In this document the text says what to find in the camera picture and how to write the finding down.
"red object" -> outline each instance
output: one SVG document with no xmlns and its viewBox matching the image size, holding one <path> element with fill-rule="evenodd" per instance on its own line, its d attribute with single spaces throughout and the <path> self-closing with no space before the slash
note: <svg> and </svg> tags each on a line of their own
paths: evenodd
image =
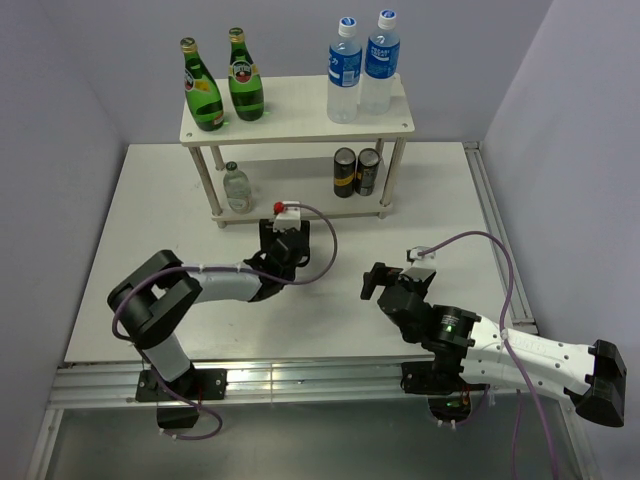
<svg viewBox="0 0 640 480">
<path fill-rule="evenodd" d="M 273 213 L 275 213 L 276 215 L 278 215 L 279 213 L 283 213 L 286 209 L 287 207 L 285 207 L 284 203 L 282 202 L 276 202 L 273 204 Z"/>
</svg>

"two-tier shelf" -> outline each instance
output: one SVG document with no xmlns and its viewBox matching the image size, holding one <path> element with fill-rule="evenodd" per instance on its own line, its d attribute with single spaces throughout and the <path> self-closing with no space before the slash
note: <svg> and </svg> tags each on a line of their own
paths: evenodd
<svg viewBox="0 0 640 480">
<path fill-rule="evenodd" d="M 307 203 L 332 217 L 377 214 L 384 218 L 391 209 L 391 198 L 407 136 L 415 129 L 400 76 L 395 75 L 391 107 L 387 113 L 377 116 L 358 113 L 356 120 L 346 125 L 333 123 L 327 118 L 325 75 L 271 77 L 263 78 L 262 82 L 265 113 L 254 122 L 240 120 L 235 114 L 226 79 L 217 82 L 225 107 L 225 125 L 220 130 L 200 130 L 187 104 L 184 105 L 180 143 L 189 149 L 193 157 L 213 220 L 218 226 L 224 228 L 228 223 L 268 218 L 273 214 L 273 204 L 281 200 Z M 354 193 L 349 198 L 337 197 L 333 193 L 333 160 L 329 157 L 309 158 L 309 155 L 301 155 L 299 159 L 282 158 L 284 163 L 279 169 L 273 168 L 272 162 L 246 158 L 240 162 L 240 168 L 251 171 L 249 180 L 259 195 L 254 196 L 253 210 L 249 213 L 238 214 L 229 208 L 222 186 L 224 160 L 221 146 L 367 139 L 376 139 L 375 148 L 381 156 L 385 139 L 395 139 L 389 165 L 382 162 L 372 195 L 361 197 Z M 217 170 L 213 178 L 201 147 L 211 148 Z M 271 171 L 265 171 L 261 179 L 260 168 Z"/>
</svg>

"wall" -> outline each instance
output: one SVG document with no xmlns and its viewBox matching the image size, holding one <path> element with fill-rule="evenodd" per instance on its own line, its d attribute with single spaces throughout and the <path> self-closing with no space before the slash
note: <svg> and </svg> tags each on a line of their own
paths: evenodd
<svg viewBox="0 0 640 480">
<path fill-rule="evenodd" d="M 0 9 L 0 476 L 12 480 L 31 457 L 123 148 L 40 5 Z"/>
<path fill-rule="evenodd" d="M 626 425 L 588 425 L 605 478 L 640 457 L 640 30 L 637 0 L 555 0 L 484 159 L 543 334 L 618 345 Z"/>
<path fill-rule="evenodd" d="M 247 32 L 264 75 L 324 74 L 341 16 L 359 38 L 383 8 L 398 11 L 416 138 L 480 140 L 551 0 L 47 0 L 42 2 L 130 143 L 176 143 L 183 105 L 179 40 L 194 36 L 226 77 L 230 27 Z"/>
</svg>

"blue label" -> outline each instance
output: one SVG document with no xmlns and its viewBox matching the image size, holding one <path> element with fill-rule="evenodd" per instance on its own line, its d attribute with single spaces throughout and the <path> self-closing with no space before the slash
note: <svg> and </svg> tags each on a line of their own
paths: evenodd
<svg viewBox="0 0 640 480">
<path fill-rule="evenodd" d="M 354 87 L 360 81 L 362 50 L 353 55 L 342 55 L 329 48 L 329 80 L 339 87 Z"/>
<path fill-rule="evenodd" d="M 393 47 L 381 47 L 369 40 L 367 56 L 364 61 L 365 72 L 373 78 L 391 77 L 396 73 L 399 54 L 400 42 Z"/>
</svg>

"black can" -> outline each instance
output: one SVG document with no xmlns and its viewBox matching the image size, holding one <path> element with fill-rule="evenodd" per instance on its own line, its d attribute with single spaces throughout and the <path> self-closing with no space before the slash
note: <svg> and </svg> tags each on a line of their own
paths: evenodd
<svg viewBox="0 0 640 480">
<path fill-rule="evenodd" d="M 353 195 L 356 154 L 350 148 L 339 148 L 333 156 L 333 192 L 342 198 Z"/>
<path fill-rule="evenodd" d="M 365 148 L 358 155 L 358 168 L 356 169 L 355 190 L 359 195 L 366 197 L 373 193 L 376 185 L 376 176 L 380 166 L 380 155 L 373 148 Z"/>
</svg>

